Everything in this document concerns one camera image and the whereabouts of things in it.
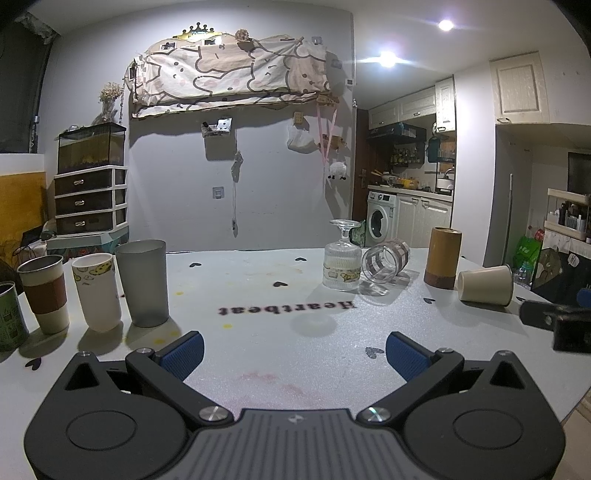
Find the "kitchen cabinet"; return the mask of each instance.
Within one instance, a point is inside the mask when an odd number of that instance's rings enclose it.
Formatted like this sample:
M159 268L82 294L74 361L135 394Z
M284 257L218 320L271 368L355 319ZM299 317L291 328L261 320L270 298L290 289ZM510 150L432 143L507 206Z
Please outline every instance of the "kitchen cabinet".
M384 127L398 122L398 104L388 102L383 105L372 108L369 111L369 129Z
M437 131L456 130L456 89L453 78L435 84L435 106L437 109Z
M397 101L399 102L398 118L400 122L436 113L435 87L407 95Z
M398 195L397 238L411 248L427 248L431 230L436 226L449 227L452 203L415 195Z
M548 95L539 53L491 62L498 124L548 123Z

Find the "range hood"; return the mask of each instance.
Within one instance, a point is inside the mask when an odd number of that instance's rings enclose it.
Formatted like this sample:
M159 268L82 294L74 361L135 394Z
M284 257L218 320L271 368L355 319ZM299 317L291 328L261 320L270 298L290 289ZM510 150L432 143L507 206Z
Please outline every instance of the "range hood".
M399 122L397 124L384 125L369 131L368 140L380 139L395 145L405 145L427 141L427 130L413 125Z

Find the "washing machine door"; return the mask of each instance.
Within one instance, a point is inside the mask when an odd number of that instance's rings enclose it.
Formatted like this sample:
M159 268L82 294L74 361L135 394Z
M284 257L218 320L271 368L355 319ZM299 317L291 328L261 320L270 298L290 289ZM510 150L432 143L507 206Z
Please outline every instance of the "washing machine door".
M368 218L368 231L376 243L383 242L390 232L390 218L388 212L381 205L373 205L371 215Z

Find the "gray plastic cup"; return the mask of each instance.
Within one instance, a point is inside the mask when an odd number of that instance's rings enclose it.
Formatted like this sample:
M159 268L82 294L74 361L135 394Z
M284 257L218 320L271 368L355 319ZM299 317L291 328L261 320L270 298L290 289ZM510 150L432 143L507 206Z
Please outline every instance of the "gray plastic cup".
M166 242L139 240L118 246L115 257L131 322L140 328L168 320Z

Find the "paper cup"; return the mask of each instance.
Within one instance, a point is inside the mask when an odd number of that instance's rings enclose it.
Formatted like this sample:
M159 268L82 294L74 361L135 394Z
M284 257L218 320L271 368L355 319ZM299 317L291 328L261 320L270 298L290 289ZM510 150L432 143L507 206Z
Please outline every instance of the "paper cup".
M460 272L457 294L461 301L506 307L513 298L513 273L509 265Z
M72 273L88 327L99 333L115 328L121 321L121 304L113 255L101 253L76 258Z
M61 332L70 324L63 260L61 255L47 255L17 268L31 310L46 335Z

